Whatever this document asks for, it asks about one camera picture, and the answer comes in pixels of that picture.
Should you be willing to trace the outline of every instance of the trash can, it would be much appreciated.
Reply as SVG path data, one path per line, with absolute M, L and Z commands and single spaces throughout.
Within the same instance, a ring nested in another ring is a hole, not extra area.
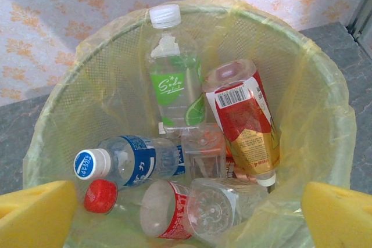
M 280 133 L 276 189 L 250 220 L 233 227 L 219 247 L 313 247 L 300 200 L 309 181 L 349 186 L 356 123 L 336 64 L 310 39 L 278 18 L 239 0 L 172 2 L 183 27 L 202 46 L 202 73 L 234 60 L 257 65 Z M 120 17 L 77 48 L 76 62 L 54 88 L 24 158 L 24 187 L 69 179 L 83 199 L 88 182 L 72 165 L 82 149 L 112 136 L 157 136 L 160 115 L 145 46 L 153 32 L 148 10 Z M 209 121 L 214 121 L 208 113 Z M 173 247 L 145 237 L 130 220 L 77 210 L 69 247 Z M 204 247 L 195 240 L 185 243 Z

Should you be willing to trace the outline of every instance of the trash bag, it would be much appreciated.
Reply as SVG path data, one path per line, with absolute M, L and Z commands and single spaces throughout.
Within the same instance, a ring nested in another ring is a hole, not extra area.
M 252 59 L 280 133 L 276 189 L 253 217 L 228 230 L 218 247 L 313 247 L 300 199 L 309 181 L 349 187 L 356 123 L 336 64 L 310 39 L 280 19 L 239 0 L 179 4 L 182 26 L 202 52 L 202 73 Z M 83 41 L 76 61 L 48 98 L 24 158 L 24 187 L 69 179 L 82 201 L 89 182 L 72 165 L 82 149 L 112 136 L 158 135 L 160 114 L 145 68 L 153 32 L 148 10 L 120 17 Z M 208 121 L 214 121 L 208 113 Z M 69 247 L 173 247 L 147 238 L 121 216 L 77 210 Z M 204 247 L 196 240 L 184 243 Z

